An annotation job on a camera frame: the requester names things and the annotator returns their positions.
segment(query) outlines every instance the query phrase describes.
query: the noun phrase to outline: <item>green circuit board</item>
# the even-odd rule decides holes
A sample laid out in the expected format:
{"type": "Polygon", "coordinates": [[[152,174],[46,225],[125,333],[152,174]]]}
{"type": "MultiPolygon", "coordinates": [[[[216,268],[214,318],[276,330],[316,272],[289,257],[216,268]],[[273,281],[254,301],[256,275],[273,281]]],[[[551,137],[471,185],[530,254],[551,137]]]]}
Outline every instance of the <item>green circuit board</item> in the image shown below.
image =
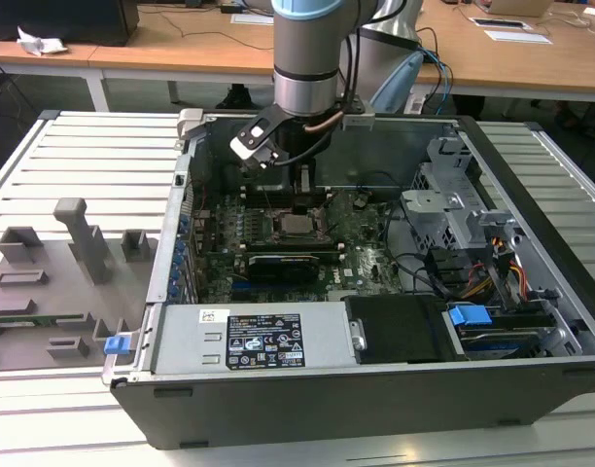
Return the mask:
{"type": "MultiPolygon", "coordinates": [[[[283,216],[291,215],[291,209],[247,207],[239,197],[221,199],[210,209],[205,235],[198,235],[197,276],[204,275],[203,283],[198,284],[199,302],[324,302],[339,301],[347,295],[399,293],[401,284],[397,272],[386,258],[381,241],[384,205],[367,203],[357,209],[354,202],[358,196],[356,191],[341,190],[333,194],[326,207],[308,211],[307,215],[319,227],[312,241],[329,242],[330,256],[334,260],[322,261],[316,279],[305,284],[252,283],[248,272],[237,266],[244,255],[240,245],[263,248],[279,241],[274,226],[277,229],[283,216]],[[336,250],[341,253],[335,256],[336,250]]],[[[303,242],[303,236],[295,237],[297,242],[303,242]]],[[[293,240],[291,235],[281,239],[284,244],[293,240]]],[[[283,246],[278,246],[277,250],[283,250],[283,246]]],[[[286,254],[308,254],[310,250],[312,248],[300,250],[292,245],[291,253],[286,254]]],[[[253,253],[246,249],[245,254],[253,253]]]]}

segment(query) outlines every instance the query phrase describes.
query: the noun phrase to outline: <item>sticker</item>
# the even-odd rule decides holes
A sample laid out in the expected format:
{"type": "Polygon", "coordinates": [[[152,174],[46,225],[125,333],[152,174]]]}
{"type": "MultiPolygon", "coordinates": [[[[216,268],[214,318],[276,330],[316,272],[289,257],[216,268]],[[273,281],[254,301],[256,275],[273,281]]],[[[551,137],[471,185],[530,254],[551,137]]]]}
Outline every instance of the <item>sticker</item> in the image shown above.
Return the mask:
{"type": "Polygon", "coordinates": [[[306,365],[299,314],[229,316],[227,313],[225,319],[227,367],[230,370],[306,365]]]}
{"type": "Polygon", "coordinates": [[[36,326],[31,321],[14,321],[12,323],[0,323],[0,328],[32,328],[36,326]]]}
{"type": "Polygon", "coordinates": [[[230,315],[229,309],[207,308],[200,310],[201,323],[226,323],[230,315]]]}

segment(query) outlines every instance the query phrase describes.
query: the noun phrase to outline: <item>laptop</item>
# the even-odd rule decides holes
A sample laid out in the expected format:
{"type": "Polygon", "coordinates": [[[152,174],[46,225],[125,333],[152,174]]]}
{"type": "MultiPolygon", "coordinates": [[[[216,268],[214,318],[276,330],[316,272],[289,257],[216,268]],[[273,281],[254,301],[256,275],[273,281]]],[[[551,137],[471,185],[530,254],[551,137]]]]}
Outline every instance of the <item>laptop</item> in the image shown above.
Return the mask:
{"type": "Polygon", "coordinates": [[[490,15],[513,17],[541,17],[554,0],[474,0],[474,3],[490,15]]]}

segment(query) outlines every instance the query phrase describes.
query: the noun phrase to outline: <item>crumpled paper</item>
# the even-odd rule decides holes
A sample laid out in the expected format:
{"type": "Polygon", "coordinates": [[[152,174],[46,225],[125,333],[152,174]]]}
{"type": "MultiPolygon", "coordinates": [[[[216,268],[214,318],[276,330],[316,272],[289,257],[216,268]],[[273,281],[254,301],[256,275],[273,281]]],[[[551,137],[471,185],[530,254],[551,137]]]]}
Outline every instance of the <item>crumpled paper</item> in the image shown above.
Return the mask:
{"type": "Polygon", "coordinates": [[[31,34],[23,32],[20,27],[17,28],[17,31],[17,43],[29,54],[41,56],[42,54],[57,54],[68,51],[59,39],[42,39],[40,37],[34,37],[31,34]]]}

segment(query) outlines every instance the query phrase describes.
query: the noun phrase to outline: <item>black box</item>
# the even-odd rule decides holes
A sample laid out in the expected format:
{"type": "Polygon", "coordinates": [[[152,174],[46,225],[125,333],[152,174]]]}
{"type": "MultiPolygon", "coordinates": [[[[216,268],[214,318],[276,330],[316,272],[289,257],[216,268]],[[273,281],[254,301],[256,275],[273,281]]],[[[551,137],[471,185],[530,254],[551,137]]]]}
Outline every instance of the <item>black box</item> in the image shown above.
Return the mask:
{"type": "Polygon", "coordinates": [[[138,25],[136,0],[0,0],[0,41],[18,38],[17,26],[42,38],[123,46],[138,25]]]}

